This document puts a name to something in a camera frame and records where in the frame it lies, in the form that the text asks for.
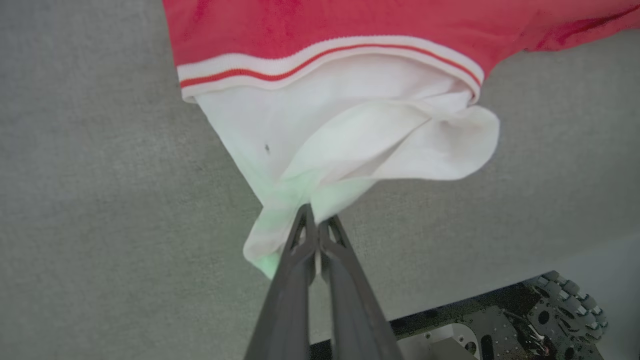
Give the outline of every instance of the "gray floor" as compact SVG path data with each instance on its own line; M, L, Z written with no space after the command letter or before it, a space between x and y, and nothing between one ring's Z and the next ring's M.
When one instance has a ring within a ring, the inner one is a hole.
M269 285L241 251L260 204L180 99L161 3L3 1L0 49L0 359L240 359ZM628 31L505 61L484 169L342 214L388 317L640 234L638 58Z

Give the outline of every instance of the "garment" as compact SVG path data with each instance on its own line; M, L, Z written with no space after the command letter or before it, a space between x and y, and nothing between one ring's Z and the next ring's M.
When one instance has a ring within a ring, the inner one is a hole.
M453 180L486 163L499 121L474 103L498 62L640 26L637 0L164 6L182 96L264 206L244 255L268 277L299 205L322 221L379 179Z

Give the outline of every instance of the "red stripe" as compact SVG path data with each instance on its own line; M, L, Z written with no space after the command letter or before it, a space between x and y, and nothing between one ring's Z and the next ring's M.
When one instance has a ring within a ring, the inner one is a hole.
M191 85L197 85L197 84L202 84L202 83L210 83L210 82L213 82L213 81L218 81L218 80L230 78L232 76L251 76L253 78L264 80L264 81L278 81L278 80L282 80L282 79L288 78L289 76L297 73L303 67L306 67L307 65L309 65L310 63L312 63L312 62L316 61L317 59L323 57L324 55L331 54L331 53L336 53L336 52L342 51L342 50L358 49L359 47L385 47L385 48L390 47L390 48L393 48L393 49L405 49L405 50L416 51L416 52L421 53L421 54L429 55L429 56L431 56L433 58L436 58L437 60L440 60L440 61L442 61L442 62L444 62L446 64L449 64L449 65L451 65L453 67L456 67L456 68L466 72L469 76L471 76L473 78L473 80L478 85L480 85L480 86L482 85L480 80L476 77L476 75L474 75L466 67L460 65L459 63L456 63L455 61L452 61L450 59L443 58L442 56L436 55L436 54L432 53L431 51L427 51L427 50L424 50L424 49L419 49L418 47L407 46L407 45L358 44L358 45L351 45L351 46L336 47L334 49L329 49L329 50L323 51L323 52L315 55L311 59L303 62L300 65L298 65L294 69L292 69L290 71L287 71L287 72L285 72L283 74L267 75L267 74L262 74L260 72L255 72L255 71L249 70L249 69L231 69L231 70L227 70L227 71L224 71L224 72L220 72L218 74L202 76L200 78L192 78L192 79L182 80L180 82L180 87L185 88L185 87L191 86Z

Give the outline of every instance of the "white stripe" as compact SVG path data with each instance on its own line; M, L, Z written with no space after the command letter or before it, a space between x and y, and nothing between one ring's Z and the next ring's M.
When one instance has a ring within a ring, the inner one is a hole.
M391 35L335 38L323 42L318 42L304 48L303 50L291 56L280 59L264 59L238 53L223 54L220 56L216 56L215 58L199 61L196 63L179 65L177 67L178 78L180 81L202 78L232 69L248 69L265 75L279 75L295 69L296 67L300 66L302 63L311 59L319 53L331 49L336 49L338 47L347 47L359 44L401 45L423 49L440 57L451 60L454 63L461 65L462 67L465 67L473 75L475 75L475 77L477 77L481 83L484 81L484 71L474 60L472 60L468 56L465 56L453 49L449 49L446 46L436 44L429 40L415 37ZM451 74L463 80L473 90L473 102L476 102L477 98L479 97L480 88L478 84L473 80L471 76L469 76L469 74L455 66L449 65L446 62L440 61L432 56L422 54L417 51L376 46L358 47L355 49L348 49L327 54L308 64L303 69L300 69L292 76L279 81L264 81L251 76L231 76L229 78L221 79L214 82L186 86L182 89L182 97L187 102L195 102L195 100L193 99L194 95L202 94L203 92L208 91L224 90L232 86L256 86L265 89L282 88L318 68L318 66L322 65L323 63L360 54L388 54L394 56L402 56L434 66L440 70L445 71L448 74Z

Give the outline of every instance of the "white cloth corner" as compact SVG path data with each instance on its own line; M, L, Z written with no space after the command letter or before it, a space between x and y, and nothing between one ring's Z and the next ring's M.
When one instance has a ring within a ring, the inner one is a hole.
M475 172L495 150L499 121L468 107L471 98L453 76L385 55L335 60L278 90L196 96L263 205L245 258L272 278L302 204L321 222L380 179Z

